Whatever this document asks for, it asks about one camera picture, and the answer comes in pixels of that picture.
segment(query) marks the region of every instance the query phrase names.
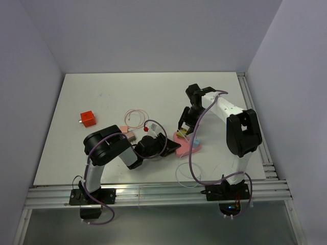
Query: white table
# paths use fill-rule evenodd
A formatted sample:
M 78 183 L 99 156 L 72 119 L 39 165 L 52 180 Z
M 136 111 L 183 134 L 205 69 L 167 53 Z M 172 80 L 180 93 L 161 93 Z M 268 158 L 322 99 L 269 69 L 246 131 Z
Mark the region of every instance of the white table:
M 143 109 L 151 119 L 160 122 L 172 139 L 185 106 L 190 101 L 187 87 L 197 83 L 200 88 L 211 86 L 229 92 L 223 95 L 235 105 L 246 108 L 239 81 L 234 72 L 175 72 L 175 73 L 103 73 L 66 75 L 48 137 L 44 146 L 34 185 L 71 184 L 74 176 L 83 175 L 86 155 L 83 139 L 90 133 L 111 125 L 124 125 L 129 109 Z M 79 124 L 80 113 L 92 110 L 97 124 L 85 128 Z M 132 116 L 130 123 L 138 123 Z M 145 132 L 134 132 L 137 140 Z M 231 155 L 226 145 L 226 126 L 212 113 L 201 121 L 197 138 L 202 149 L 193 155 L 201 167 L 201 180 L 217 180 L 230 166 Z M 104 169 L 102 183 L 176 182 L 178 164 L 187 162 L 170 155 L 158 160 L 145 160 L 143 165 L 129 170 L 120 158 Z M 188 165 L 180 168 L 191 176 Z M 194 167 L 195 174 L 200 172 Z M 246 170 L 254 180 L 265 179 L 259 151 L 256 151 Z M 180 181 L 190 181 L 180 173 Z

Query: blue object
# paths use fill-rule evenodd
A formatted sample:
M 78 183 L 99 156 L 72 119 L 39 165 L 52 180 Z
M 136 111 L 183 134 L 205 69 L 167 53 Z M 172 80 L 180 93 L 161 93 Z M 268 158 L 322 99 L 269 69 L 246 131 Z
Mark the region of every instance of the blue object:
M 198 139 L 194 139 L 194 141 L 193 141 L 193 148 L 198 147 L 199 144 L 200 144 L 200 140 L 198 140 Z

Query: white wall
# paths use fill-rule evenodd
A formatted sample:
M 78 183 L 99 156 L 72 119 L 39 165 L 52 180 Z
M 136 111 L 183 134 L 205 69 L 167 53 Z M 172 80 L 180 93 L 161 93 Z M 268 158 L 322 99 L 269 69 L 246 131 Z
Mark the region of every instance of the white wall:
M 309 244 L 327 244 L 327 1 L 283 0 L 248 71 Z
M 282 0 L 21 0 L 66 73 L 247 71 Z
M 63 77 L 18 0 L 1 1 L 0 34 L 0 243 L 11 244 Z

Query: gray floor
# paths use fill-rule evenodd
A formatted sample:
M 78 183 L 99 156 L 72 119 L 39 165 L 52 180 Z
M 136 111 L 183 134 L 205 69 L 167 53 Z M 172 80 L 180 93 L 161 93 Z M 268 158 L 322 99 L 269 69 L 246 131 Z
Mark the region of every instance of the gray floor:
M 254 203 L 234 220 L 224 219 L 217 208 L 217 203 L 115 208 L 116 218 L 103 226 L 81 223 L 78 209 L 34 210 L 24 244 L 296 244 L 284 202 Z

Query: red box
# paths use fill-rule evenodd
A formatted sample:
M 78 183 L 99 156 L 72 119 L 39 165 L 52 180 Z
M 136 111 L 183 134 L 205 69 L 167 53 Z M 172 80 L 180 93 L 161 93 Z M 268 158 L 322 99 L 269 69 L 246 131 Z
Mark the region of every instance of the red box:
M 94 117 L 92 111 L 81 113 L 81 121 L 86 128 L 97 124 L 96 118 Z

